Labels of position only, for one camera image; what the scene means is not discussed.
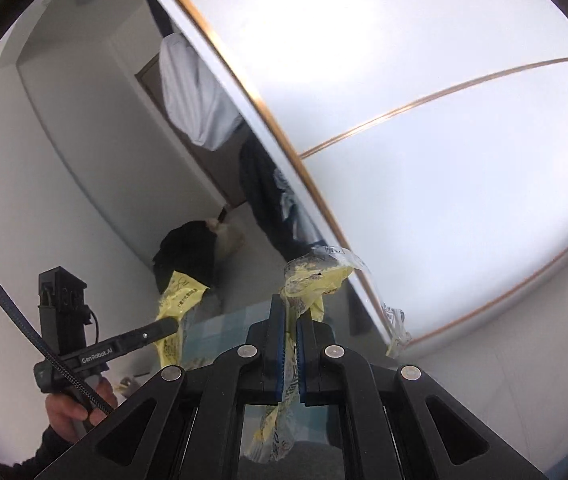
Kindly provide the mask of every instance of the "black sleeve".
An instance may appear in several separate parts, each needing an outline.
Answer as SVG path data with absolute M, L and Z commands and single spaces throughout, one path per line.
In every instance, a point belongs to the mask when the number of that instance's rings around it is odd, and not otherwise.
M 6 480 L 32 480 L 70 447 L 71 444 L 49 426 L 42 434 L 42 445 L 35 456 L 13 467 L 0 464 L 0 475 Z

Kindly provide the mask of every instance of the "gold strip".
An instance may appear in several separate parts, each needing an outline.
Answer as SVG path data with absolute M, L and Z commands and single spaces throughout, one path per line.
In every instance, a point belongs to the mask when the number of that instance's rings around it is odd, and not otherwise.
M 270 112 L 264 100 L 261 98 L 257 90 L 254 86 L 249 82 L 246 74 L 242 70 L 239 69 L 238 64 L 235 62 L 231 62 L 231 55 L 228 53 L 228 50 L 222 43 L 220 37 L 217 33 L 213 30 L 210 24 L 206 21 L 204 16 L 199 12 L 199 10 L 195 7 L 191 0 L 176 0 L 177 3 L 180 5 L 184 13 L 190 17 L 192 23 L 200 30 L 202 36 L 206 39 L 208 44 L 212 47 L 213 51 L 218 54 L 219 60 L 226 66 L 229 73 L 233 76 L 239 87 L 244 91 L 244 94 L 248 98 L 248 100 L 253 104 L 253 107 L 260 115 L 264 123 L 266 124 L 267 128 L 272 133 L 273 137 L 275 137 L 277 143 L 279 144 L 280 148 L 286 155 L 289 163 L 293 166 L 295 171 L 297 172 L 300 180 L 304 183 L 306 190 L 311 195 L 312 199 L 315 201 L 317 208 L 320 210 L 320 213 L 326 220 L 326 223 L 330 227 L 331 231 L 333 232 L 335 238 L 337 238 L 338 243 L 350 250 L 350 245 L 344 235 L 344 232 L 340 228 L 337 220 L 331 210 L 329 209 L 328 205 L 324 201 L 320 191 L 317 189 L 312 177 L 308 173 L 304 163 L 302 162 L 301 158 L 299 157 L 296 150 L 293 148 L 293 145 L 288 140 L 288 137 L 279 126 L 275 117 Z M 378 316 L 386 322 L 386 316 L 384 314 L 384 310 L 382 306 L 379 304 L 379 301 L 376 299 L 376 295 L 373 292 L 373 288 L 371 287 L 370 283 L 366 279 L 363 273 L 356 270 L 357 276 L 360 278 L 360 282 L 364 289 L 366 290 L 366 294 L 368 295 L 369 300 L 373 304 L 375 310 L 378 313 Z
M 421 97 L 421 98 L 413 101 L 412 103 L 408 103 L 407 105 L 401 106 L 399 108 L 395 108 L 394 110 L 386 112 L 385 114 L 382 114 L 382 115 L 380 115 L 380 116 L 378 116 L 374 119 L 366 121 L 365 123 L 360 124 L 360 126 L 356 126 L 355 128 L 348 130 L 347 132 L 344 132 L 342 134 L 339 134 L 338 136 L 332 137 L 331 139 L 325 140 L 324 142 L 322 142 L 321 144 L 318 144 L 314 148 L 311 148 L 310 150 L 306 150 L 305 152 L 301 153 L 299 156 L 302 159 L 304 159 L 304 158 L 307 158 L 311 155 L 315 155 L 315 153 L 321 152 L 322 150 L 324 150 L 325 148 L 328 148 L 329 146 L 332 146 L 336 142 L 340 142 L 341 140 L 344 140 L 347 137 L 352 137 L 353 135 L 362 133 L 363 131 L 368 130 L 369 128 L 372 128 L 373 126 L 377 126 L 378 124 L 381 124 L 381 123 L 389 120 L 391 117 L 395 117 L 396 115 L 399 115 L 403 112 L 407 112 L 408 110 L 412 110 L 413 108 L 417 108 L 418 106 L 421 106 L 423 104 L 429 103 L 431 101 L 435 101 L 435 99 L 438 99 L 440 97 L 444 97 L 446 95 L 450 95 L 450 94 L 453 94 L 455 92 L 459 92 L 460 90 L 464 90 L 466 88 L 471 88 L 472 86 L 476 86 L 476 85 L 479 85 L 481 83 L 485 83 L 487 81 L 497 79 L 499 77 L 504 77 L 504 76 L 507 76 L 507 75 L 515 74 L 517 72 L 523 72 L 524 70 L 531 70 L 533 68 L 538 68 L 538 67 L 541 67 L 541 66 L 547 66 L 547 65 L 552 65 L 552 64 L 556 64 L 556 63 L 564 63 L 564 62 L 567 62 L 567 61 L 568 61 L 568 57 L 561 57 L 559 59 L 551 59 L 551 60 L 548 60 L 548 61 L 539 61 L 537 63 L 530 63 L 530 64 L 527 64 L 527 65 L 522 65 L 522 66 L 518 66 L 518 67 L 515 67 L 515 68 L 509 68 L 508 70 L 501 70 L 500 72 L 495 72 L 495 73 L 492 73 L 492 74 L 489 74 L 489 75 L 478 77 L 476 79 L 471 79 L 470 81 L 460 83 L 459 85 L 451 86 L 451 87 L 446 88 L 444 90 L 440 90 L 438 92 L 435 92 L 434 94 L 427 95 L 426 97 Z
M 492 306 L 495 306 L 496 304 L 506 300 L 506 298 L 508 298 L 509 296 L 511 296 L 512 294 L 515 294 L 518 290 L 520 290 L 522 287 L 524 287 L 525 285 L 528 285 L 530 282 L 532 282 L 534 279 L 538 278 L 542 273 L 544 273 L 546 270 L 548 270 L 555 262 L 557 262 L 562 256 L 564 256 L 566 253 L 568 252 L 568 247 L 565 248 L 561 253 L 559 253 L 555 258 L 553 258 L 550 262 L 548 262 L 544 267 L 542 267 L 539 270 L 536 270 L 536 272 L 534 272 L 532 275 L 530 275 L 526 280 L 524 280 L 523 282 L 518 283 L 516 286 L 514 286 L 512 289 L 508 290 L 507 292 L 504 292 L 504 294 L 502 294 L 501 296 L 495 298 L 493 301 L 489 301 L 487 304 L 485 304 L 484 306 L 481 306 L 480 308 L 475 309 L 472 312 L 469 312 L 468 314 L 466 314 L 465 316 L 459 317 L 458 319 L 456 319 L 455 321 L 451 321 L 450 323 L 440 327 L 437 330 L 434 330 L 433 332 L 429 332 L 417 339 L 413 339 L 410 343 L 409 346 L 417 344 L 421 341 L 424 341 L 430 337 L 436 336 L 441 334 L 442 332 L 445 332 L 446 330 L 453 328 L 454 326 L 460 324 L 460 323 L 464 323 L 465 321 L 468 321 L 469 319 L 471 319 L 472 317 L 476 316 L 477 314 L 480 314 L 486 310 L 488 310 L 489 308 L 491 308 Z

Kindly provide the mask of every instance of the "thin black wire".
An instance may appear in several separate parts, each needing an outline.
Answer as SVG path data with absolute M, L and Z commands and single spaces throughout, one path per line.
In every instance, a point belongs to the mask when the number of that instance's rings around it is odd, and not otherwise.
M 93 318 L 93 321 L 95 322 L 95 344 L 97 344 L 100 341 L 100 324 L 97 321 L 97 316 L 95 315 L 95 313 L 92 310 L 91 310 L 91 317 Z
M 97 408 L 102 410 L 106 415 L 112 413 L 113 408 L 101 398 L 95 390 L 75 375 L 75 373 L 64 364 L 64 362 L 52 351 L 50 346 L 40 337 L 40 334 L 30 325 L 29 321 L 17 308 L 16 304 L 9 297 L 6 291 L 0 285 L 0 306 L 5 311 L 13 323 L 20 329 L 33 346 L 53 365 L 62 377 L 70 382 L 75 388 L 86 396 Z

